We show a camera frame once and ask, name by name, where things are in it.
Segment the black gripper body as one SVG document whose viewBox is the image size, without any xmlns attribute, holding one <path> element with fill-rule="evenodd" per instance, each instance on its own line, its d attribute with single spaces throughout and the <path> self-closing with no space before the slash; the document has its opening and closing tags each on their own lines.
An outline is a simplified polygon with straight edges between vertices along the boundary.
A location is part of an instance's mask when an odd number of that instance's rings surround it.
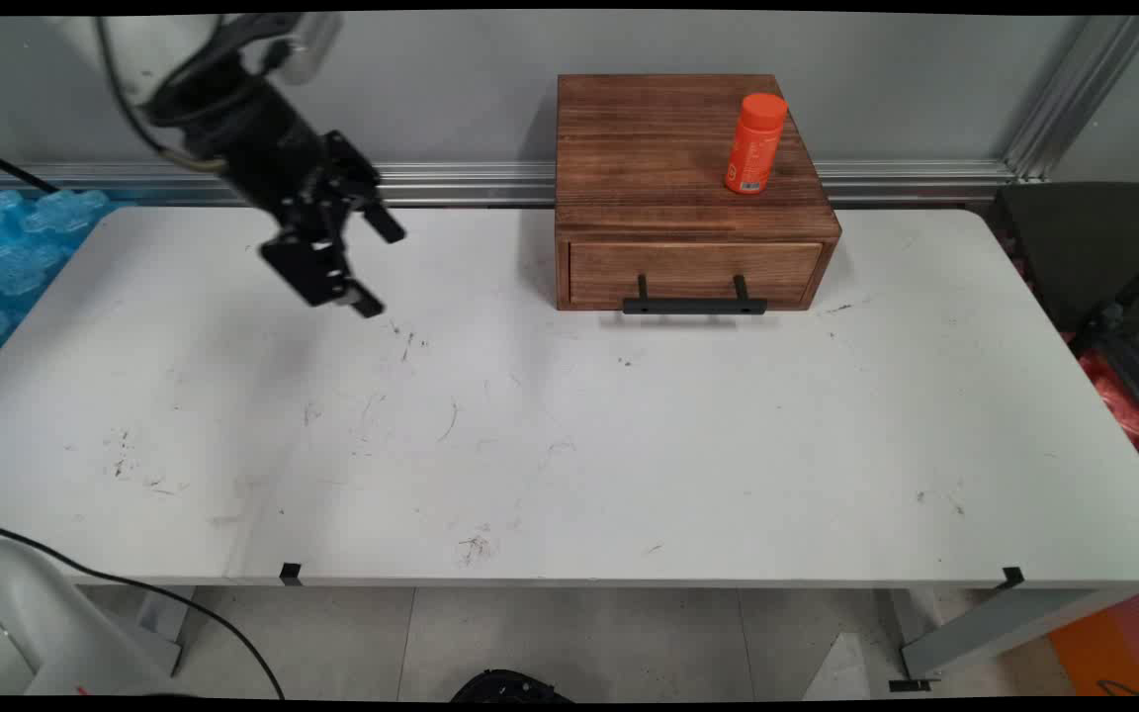
<svg viewBox="0 0 1139 712">
<path fill-rule="evenodd" d="M 181 130 L 192 157 L 224 162 L 226 185 L 282 229 L 326 232 L 314 194 L 328 167 L 323 140 L 267 77 L 204 69 L 159 87 L 146 117 Z"/>
</svg>

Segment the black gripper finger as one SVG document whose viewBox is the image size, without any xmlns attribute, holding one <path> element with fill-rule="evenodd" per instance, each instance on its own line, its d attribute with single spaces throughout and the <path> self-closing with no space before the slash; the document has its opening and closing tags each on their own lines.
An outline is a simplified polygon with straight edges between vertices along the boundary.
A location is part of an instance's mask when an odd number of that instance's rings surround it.
<svg viewBox="0 0 1139 712">
<path fill-rule="evenodd" d="M 375 318 L 386 306 L 357 280 L 342 222 L 321 228 L 284 228 L 259 246 L 259 256 L 303 298 L 308 306 L 349 306 L 362 318 Z"/>
<path fill-rule="evenodd" d="M 331 161 L 329 185 L 349 204 L 349 208 L 360 213 L 367 226 L 385 243 L 405 239 L 405 229 L 394 219 L 383 199 L 383 175 L 377 167 L 339 131 L 326 133 L 323 147 Z"/>
</svg>

